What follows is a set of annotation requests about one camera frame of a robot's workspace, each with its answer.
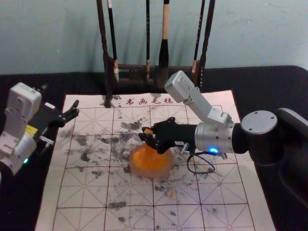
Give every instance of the orange object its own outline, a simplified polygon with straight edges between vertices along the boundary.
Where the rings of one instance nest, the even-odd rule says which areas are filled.
[[[170,150],[158,154],[155,149],[147,144],[135,149],[129,155],[128,161],[132,173],[150,178],[163,177],[173,167],[173,156]]]

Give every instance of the blue led light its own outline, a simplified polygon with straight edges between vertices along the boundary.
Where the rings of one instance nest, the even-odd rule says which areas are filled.
[[[209,148],[209,152],[210,153],[218,153],[218,149],[217,148]]]

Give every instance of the grid paper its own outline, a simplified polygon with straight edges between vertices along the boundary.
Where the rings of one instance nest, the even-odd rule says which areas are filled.
[[[212,101],[221,104],[207,98],[213,107],[236,111],[234,102],[222,105],[226,95],[218,93]],[[37,230],[258,230],[261,224],[253,219],[238,155],[227,154],[227,160],[208,155],[216,171],[195,175],[187,170],[187,156],[172,148],[175,165],[167,177],[131,175],[128,155],[143,144],[141,127],[171,116],[179,124],[198,124],[189,107],[167,94],[143,94],[114,96],[112,108],[102,106],[101,96],[67,96],[64,110],[75,99],[80,113],[58,132]],[[242,158],[251,162],[247,154]],[[199,158],[190,165],[199,171],[208,168]],[[272,224],[268,210],[265,214]]]

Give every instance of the wall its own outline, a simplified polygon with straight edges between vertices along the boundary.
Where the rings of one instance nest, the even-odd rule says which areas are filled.
[[[153,64],[158,64],[162,2],[150,3]],[[169,64],[191,65],[201,0],[170,2]],[[0,73],[103,71],[95,0],[0,0],[0,6]],[[103,6],[112,54],[106,0]],[[145,1],[113,0],[113,8],[119,62],[144,64]],[[307,12],[307,0],[217,0],[206,66],[308,69]]]

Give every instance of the calligraphy brush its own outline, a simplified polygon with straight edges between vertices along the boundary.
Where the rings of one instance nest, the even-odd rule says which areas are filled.
[[[197,32],[196,47],[194,50],[194,57],[193,57],[193,64],[192,64],[193,67],[192,67],[192,78],[191,79],[194,85],[197,84],[198,70],[199,70],[199,65],[200,65],[200,60],[197,61],[197,54],[198,54],[198,48],[199,48],[200,33],[201,33],[201,28],[202,28],[204,5],[205,5],[205,0],[202,0],[200,17],[199,17],[199,26],[198,26],[198,32]]]
[[[150,0],[146,0],[146,79],[150,79]]]
[[[110,32],[111,32],[111,42],[112,42],[112,51],[114,55],[114,73],[115,78],[119,81],[119,68],[117,64],[117,56],[116,56],[116,36],[115,36],[115,25],[114,25],[114,17],[112,14],[112,3],[111,0],[107,0],[108,3],[108,14],[109,14],[109,22],[110,22]]]
[[[169,78],[168,29],[169,29],[169,0],[164,0],[163,36],[159,51],[158,73],[156,76],[157,85],[159,88],[164,88],[164,85]]]
[[[105,29],[105,20],[104,20],[104,14],[103,14],[103,4],[102,0],[96,0],[97,4],[97,13],[98,13],[98,21],[100,26],[100,33],[102,38],[102,47],[103,47],[103,61],[104,61],[104,69],[105,73],[107,74],[106,78],[106,84],[108,85],[108,82],[110,82],[112,88],[116,85],[116,77],[113,71],[114,68],[114,62],[113,58],[111,58],[107,51],[107,39],[106,39],[106,29]],[[110,101],[105,100],[105,107],[110,107]]]
[[[215,0],[210,0],[210,4],[208,7],[208,13],[207,13],[207,19],[206,19],[206,26],[205,26],[205,35],[204,35],[204,41],[203,41],[203,47],[202,47],[202,54],[200,57],[200,67],[199,67],[199,73],[198,73],[198,81],[197,84],[202,87],[204,83],[203,75],[205,70],[205,63],[206,63],[206,51],[208,46],[208,40],[211,33],[211,27],[213,22],[213,15],[214,15],[214,8],[215,8]]]

